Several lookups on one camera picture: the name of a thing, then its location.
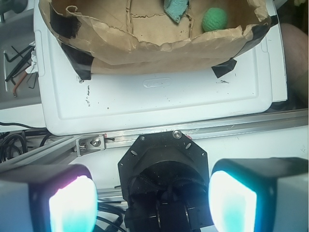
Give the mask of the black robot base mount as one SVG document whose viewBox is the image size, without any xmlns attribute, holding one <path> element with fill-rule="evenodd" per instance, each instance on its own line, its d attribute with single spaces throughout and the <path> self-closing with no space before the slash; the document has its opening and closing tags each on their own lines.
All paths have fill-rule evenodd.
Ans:
<svg viewBox="0 0 309 232">
<path fill-rule="evenodd" d="M 131 232 L 198 232 L 212 226 L 208 154 L 181 131 L 139 136 L 118 162 Z"/>
</svg>

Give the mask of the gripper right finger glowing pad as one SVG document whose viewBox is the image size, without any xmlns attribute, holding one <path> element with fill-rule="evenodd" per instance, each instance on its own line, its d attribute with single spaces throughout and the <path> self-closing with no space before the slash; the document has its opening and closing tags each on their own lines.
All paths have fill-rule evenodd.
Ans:
<svg viewBox="0 0 309 232">
<path fill-rule="evenodd" d="M 209 203 L 219 232 L 307 232 L 309 161 L 221 159 L 212 169 Z"/>
</svg>

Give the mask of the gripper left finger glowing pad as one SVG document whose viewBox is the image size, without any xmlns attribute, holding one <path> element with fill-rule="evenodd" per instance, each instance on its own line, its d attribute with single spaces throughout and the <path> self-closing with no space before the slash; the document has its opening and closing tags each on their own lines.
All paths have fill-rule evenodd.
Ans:
<svg viewBox="0 0 309 232">
<path fill-rule="evenodd" d="M 90 232 L 98 194 L 80 164 L 0 166 L 2 232 Z"/>
</svg>

